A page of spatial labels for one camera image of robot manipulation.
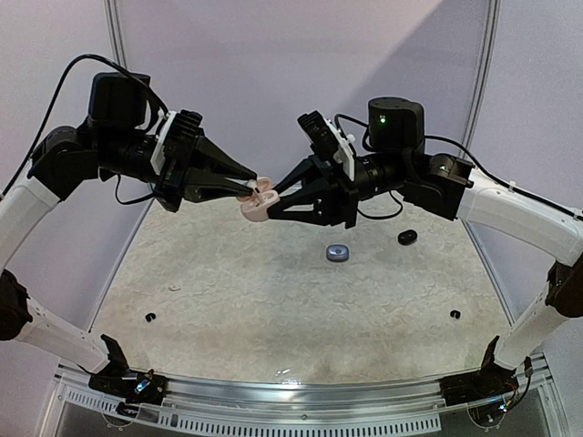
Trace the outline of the pink earbud charging case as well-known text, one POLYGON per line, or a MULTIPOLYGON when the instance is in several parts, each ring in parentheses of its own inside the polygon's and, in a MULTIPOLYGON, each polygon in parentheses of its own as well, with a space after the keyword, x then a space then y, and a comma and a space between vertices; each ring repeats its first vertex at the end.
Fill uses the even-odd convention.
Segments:
POLYGON ((255 180, 260 190, 251 190, 250 195, 237 197, 237 200, 244 218, 252 222, 263 222, 269 219, 268 209, 280 201, 280 195, 273 189, 270 178, 260 177, 255 180))

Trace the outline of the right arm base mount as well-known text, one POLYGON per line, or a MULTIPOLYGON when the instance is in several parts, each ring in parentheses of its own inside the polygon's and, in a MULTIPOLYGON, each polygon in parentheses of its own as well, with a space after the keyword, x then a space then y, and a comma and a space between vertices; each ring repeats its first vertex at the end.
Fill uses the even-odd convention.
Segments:
POLYGON ((529 356, 523 360, 527 386, 521 394, 518 394, 519 383, 516 370, 509 370, 495 364, 495 348, 499 339, 500 337, 496 336, 490 341, 477 371, 443 377, 438 381, 440 394, 448 406, 502 396, 506 390, 511 390, 513 395, 509 401, 505 402, 503 410, 513 409, 524 399, 532 381, 532 360, 529 356))

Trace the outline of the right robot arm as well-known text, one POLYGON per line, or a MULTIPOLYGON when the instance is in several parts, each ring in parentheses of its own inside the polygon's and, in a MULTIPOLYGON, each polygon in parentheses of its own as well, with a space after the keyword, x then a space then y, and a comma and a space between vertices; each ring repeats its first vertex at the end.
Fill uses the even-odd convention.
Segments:
POLYGON ((438 217, 476 223, 546 252, 554 258, 543 293, 512 330, 492 340, 471 389, 489 397, 552 332, 582 314, 582 214, 525 191, 488 172, 469 152, 461 157, 424 150, 424 108, 401 97, 368 104, 364 154, 336 120, 318 112, 299 125, 312 153, 277 186, 270 219, 320 226, 354 226, 361 202, 389 191, 438 217))

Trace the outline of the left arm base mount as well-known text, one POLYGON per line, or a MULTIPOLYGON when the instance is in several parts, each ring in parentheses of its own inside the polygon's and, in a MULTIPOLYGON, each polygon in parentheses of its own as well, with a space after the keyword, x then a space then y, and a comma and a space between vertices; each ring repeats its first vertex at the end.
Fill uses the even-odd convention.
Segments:
POLYGON ((108 395, 123 398, 126 403, 161 405, 169 385, 169 378, 154 370, 136 371, 129 367, 118 342, 102 334, 107 348, 107 362, 100 371, 91 372, 88 387, 108 395))

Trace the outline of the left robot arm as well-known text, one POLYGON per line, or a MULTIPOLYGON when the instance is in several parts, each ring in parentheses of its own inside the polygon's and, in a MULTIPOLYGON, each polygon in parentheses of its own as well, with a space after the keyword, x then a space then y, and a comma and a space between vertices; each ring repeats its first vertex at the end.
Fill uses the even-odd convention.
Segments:
MULTIPOLYGON (((256 174, 216 146, 199 113, 171 111, 148 75, 113 61, 94 76, 87 116, 78 127, 40 129, 1 200, 1 261, 7 264, 36 225, 83 182, 134 178, 175 212, 183 201, 247 197, 256 174)), ((99 375, 116 395, 135 388, 118 343, 51 314, 15 275, 1 273, 1 338, 17 340, 99 375)))

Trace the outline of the purple earbud charging case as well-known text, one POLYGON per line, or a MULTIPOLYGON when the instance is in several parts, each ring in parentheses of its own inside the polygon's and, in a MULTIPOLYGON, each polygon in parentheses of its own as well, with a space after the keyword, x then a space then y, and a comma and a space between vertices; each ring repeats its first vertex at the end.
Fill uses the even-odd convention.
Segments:
POLYGON ((334 244, 326 248, 325 256, 330 262, 345 262, 350 258, 350 250, 343 244, 334 244))

